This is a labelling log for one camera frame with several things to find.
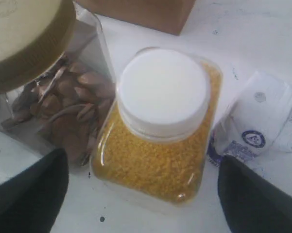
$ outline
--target glass jar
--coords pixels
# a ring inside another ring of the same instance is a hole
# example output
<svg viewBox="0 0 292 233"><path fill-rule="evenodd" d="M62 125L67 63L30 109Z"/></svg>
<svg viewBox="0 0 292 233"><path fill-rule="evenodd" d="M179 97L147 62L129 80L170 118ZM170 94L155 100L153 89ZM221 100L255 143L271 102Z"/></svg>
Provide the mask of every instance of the glass jar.
<svg viewBox="0 0 292 233"><path fill-rule="evenodd" d="M0 18L0 130L85 165L115 97L102 26L83 8L76 15L70 0L9 7Z"/></svg>
<svg viewBox="0 0 292 233"><path fill-rule="evenodd" d="M172 203L200 186L221 87L213 63L174 50L137 53L117 81L91 167L103 180Z"/></svg>

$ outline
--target cream lid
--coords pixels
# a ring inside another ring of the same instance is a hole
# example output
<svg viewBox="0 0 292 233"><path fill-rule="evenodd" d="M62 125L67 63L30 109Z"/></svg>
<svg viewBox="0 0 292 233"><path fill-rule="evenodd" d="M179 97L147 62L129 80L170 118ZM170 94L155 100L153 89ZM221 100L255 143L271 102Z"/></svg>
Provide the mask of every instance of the cream lid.
<svg viewBox="0 0 292 233"><path fill-rule="evenodd" d="M210 100L209 76L191 57L174 50L139 52L117 83L127 128L152 141L182 140L202 123Z"/></svg>
<svg viewBox="0 0 292 233"><path fill-rule="evenodd" d="M48 69L73 33L70 0L0 0L0 93Z"/></svg>

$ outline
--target yellow lentil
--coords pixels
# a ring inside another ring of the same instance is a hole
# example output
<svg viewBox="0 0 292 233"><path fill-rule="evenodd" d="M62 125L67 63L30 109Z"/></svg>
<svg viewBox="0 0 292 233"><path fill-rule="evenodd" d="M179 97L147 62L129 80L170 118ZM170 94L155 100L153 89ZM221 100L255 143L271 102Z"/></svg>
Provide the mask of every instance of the yellow lentil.
<svg viewBox="0 0 292 233"><path fill-rule="evenodd" d="M196 195L221 87L221 73L208 64L203 66L210 76L211 99L199 129L179 142L145 141L126 128L114 105L92 160L98 178L173 203L187 201Z"/></svg>

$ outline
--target brown box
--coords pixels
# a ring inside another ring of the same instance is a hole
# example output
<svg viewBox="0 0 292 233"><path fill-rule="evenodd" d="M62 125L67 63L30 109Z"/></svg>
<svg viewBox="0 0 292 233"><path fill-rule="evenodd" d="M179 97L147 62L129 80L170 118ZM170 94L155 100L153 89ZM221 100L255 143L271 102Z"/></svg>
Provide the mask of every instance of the brown box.
<svg viewBox="0 0 292 233"><path fill-rule="evenodd" d="M195 0L75 0L99 15L179 35Z"/></svg>

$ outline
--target white plastic cap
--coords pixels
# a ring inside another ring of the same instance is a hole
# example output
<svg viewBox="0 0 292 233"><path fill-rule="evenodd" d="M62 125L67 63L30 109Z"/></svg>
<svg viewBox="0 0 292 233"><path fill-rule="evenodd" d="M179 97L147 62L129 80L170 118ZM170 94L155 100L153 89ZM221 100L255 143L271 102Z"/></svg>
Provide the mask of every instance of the white plastic cap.
<svg viewBox="0 0 292 233"><path fill-rule="evenodd" d="M137 136L182 140L200 126L210 99L202 65L174 50L147 49L126 66L117 84L121 118Z"/></svg>

